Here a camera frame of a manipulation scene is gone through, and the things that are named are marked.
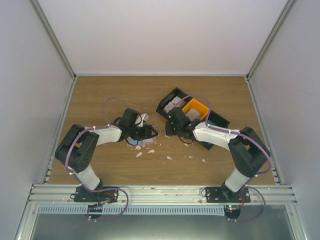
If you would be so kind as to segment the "pink card holder wallet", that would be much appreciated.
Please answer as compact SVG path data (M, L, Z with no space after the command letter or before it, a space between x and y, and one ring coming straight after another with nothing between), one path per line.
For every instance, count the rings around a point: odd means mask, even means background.
M149 144L154 144L157 141L157 136L158 135L159 135L159 133L156 130L156 137L150 137L149 139L145 139L145 140L142 140L142 141L137 141L137 140L131 139L131 137L129 136L125 141L130 146L149 145Z

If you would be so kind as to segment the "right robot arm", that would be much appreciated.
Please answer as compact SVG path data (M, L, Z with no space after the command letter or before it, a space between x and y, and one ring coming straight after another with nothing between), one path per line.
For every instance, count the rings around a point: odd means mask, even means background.
M168 112L168 119L179 137L230 152L235 169L221 185L221 196L228 203L239 197L239 191L250 179L271 170L271 154L250 127L235 130L209 124L206 120L190 120L178 107Z

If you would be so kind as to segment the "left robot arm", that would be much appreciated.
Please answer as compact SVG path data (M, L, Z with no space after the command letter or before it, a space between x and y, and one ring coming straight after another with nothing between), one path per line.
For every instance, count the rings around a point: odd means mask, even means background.
M95 149L99 145L118 143L129 139L134 145L158 136L156 129L146 124L147 114L127 108L123 115L105 126L84 127L74 124L55 150L54 157L74 175L86 190L86 197L98 202L103 197L102 180L91 166Z

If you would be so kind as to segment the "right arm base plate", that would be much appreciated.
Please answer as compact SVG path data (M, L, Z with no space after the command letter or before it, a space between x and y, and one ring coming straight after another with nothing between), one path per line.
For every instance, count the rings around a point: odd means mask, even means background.
M204 188L207 203L250 203L251 197L248 189L232 192L223 186L207 186Z

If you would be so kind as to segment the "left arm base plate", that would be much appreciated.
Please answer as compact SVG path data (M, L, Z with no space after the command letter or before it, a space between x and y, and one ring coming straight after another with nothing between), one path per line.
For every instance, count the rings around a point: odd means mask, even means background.
M107 189L102 192L93 192L85 189L83 186L76 188L75 193L70 195L70 199L76 203L96 203L96 204L111 204L118 201L118 189L109 189L107 187L102 187L102 189Z

